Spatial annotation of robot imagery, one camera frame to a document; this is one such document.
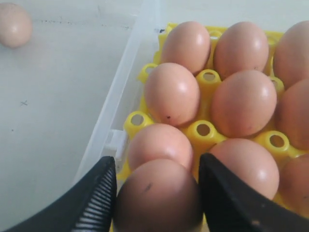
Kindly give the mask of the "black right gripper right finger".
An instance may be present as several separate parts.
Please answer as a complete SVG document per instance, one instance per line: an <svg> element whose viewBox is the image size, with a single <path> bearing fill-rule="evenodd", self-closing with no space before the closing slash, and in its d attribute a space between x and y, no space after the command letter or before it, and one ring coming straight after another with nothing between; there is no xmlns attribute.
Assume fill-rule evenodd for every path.
<svg viewBox="0 0 309 232"><path fill-rule="evenodd" d="M211 232L307 232L308 219L264 197L213 154L199 161L202 208Z"/></svg>

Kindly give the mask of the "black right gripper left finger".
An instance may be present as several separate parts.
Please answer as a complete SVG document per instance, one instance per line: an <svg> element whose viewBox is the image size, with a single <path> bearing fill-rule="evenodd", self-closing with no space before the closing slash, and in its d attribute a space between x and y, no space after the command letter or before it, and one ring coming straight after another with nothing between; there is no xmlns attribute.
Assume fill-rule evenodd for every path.
<svg viewBox="0 0 309 232"><path fill-rule="evenodd" d="M108 232L117 193L115 160L104 156L69 191L10 232Z"/></svg>

